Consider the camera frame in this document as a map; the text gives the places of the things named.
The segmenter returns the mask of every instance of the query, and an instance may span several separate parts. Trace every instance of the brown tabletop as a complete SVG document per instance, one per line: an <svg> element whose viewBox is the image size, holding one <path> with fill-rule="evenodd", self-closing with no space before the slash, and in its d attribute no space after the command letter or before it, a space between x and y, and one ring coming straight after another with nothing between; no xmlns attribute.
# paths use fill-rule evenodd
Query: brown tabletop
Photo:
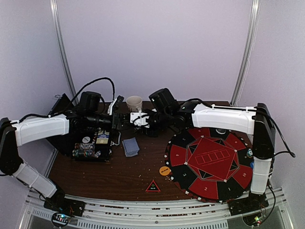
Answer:
<svg viewBox="0 0 305 229"><path fill-rule="evenodd" d="M229 105L228 102L214 103ZM143 106L151 108L149 102L144 102ZM126 105L123 104L120 110L127 111ZM121 140L136 137L139 154L125 157L122 144L113 146L109 163L74 161L59 153L49 178L66 194L80 197L125 201L189 199L168 177L159 173L159 168L165 165L165 147L173 134L167 129L160 132L159 137L151 138L133 130L122 131ZM145 192L153 179L161 192Z"/></svg>

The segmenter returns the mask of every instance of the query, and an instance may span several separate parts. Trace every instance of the cup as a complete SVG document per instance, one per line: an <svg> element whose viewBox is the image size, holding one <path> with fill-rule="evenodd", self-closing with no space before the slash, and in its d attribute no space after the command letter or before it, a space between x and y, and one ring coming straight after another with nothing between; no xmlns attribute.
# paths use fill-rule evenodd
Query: cup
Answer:
<svg viewBox="0 0 305 229"><path fill-rule="evenodd" d="M142 110L142 98L139 96L130 96L126 99L126 104L130 112L141 112Z"/></svg>

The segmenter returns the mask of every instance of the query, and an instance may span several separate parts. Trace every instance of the white wall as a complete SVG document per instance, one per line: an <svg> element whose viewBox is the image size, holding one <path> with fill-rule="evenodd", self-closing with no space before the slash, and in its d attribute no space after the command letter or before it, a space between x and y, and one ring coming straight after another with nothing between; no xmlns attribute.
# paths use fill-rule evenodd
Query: white wall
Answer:
<svg viewBox="0 0 305 229"><path fill-rule="evenodd" d="M76 89L108 76L125 98L148 100L168 87L179 100L229 101L251 7L251 0L60 0ZM111 99L108 82L89 89Z"/></svg>
<svg viewBox="0 0 305 229"><path fill-rule="evenodd" d="M60 61L49 1L0 1L0 118L47 114L54 95L69 92ZM44 171L52 147L46 140L19 149ZM0 177L0 228L16 228L28 188Z"/></svg>
<svg viewBox="0 0 305 229"><path fill-rule="evenodd" d="M266 103L296 152L276 157L273 182L283 187L298 228L304 228L305 1L262 1L250 68L238 105ZM284 150L279 136L276 150Z"/></svg>

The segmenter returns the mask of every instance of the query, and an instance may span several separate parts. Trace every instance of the orange circle token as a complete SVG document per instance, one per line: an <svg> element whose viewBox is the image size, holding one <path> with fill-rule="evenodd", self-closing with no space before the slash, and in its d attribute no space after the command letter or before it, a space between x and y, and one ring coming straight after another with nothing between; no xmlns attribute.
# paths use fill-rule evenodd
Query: orange circle token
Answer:
<svg viewBox="0 0 305 229"><path fill-rule="evenodd" d="M167 176L169 175L169 173L171 172L171 169L167 166L162 166L160 169L159 169L159 173L162 175L162 176Z"/></svg>

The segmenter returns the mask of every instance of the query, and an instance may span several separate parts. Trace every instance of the circular game board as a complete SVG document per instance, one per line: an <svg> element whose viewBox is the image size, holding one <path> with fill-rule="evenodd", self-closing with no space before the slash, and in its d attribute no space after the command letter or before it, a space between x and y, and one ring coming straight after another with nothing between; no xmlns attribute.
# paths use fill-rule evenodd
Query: circular game board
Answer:
<svg viewBox="0 0 305 229"><path fill-rule="evenodd" d="M165 152L171 180L187 195L222 202L241 196L252 179L252 151L230 130L185 129Z"/></svg>

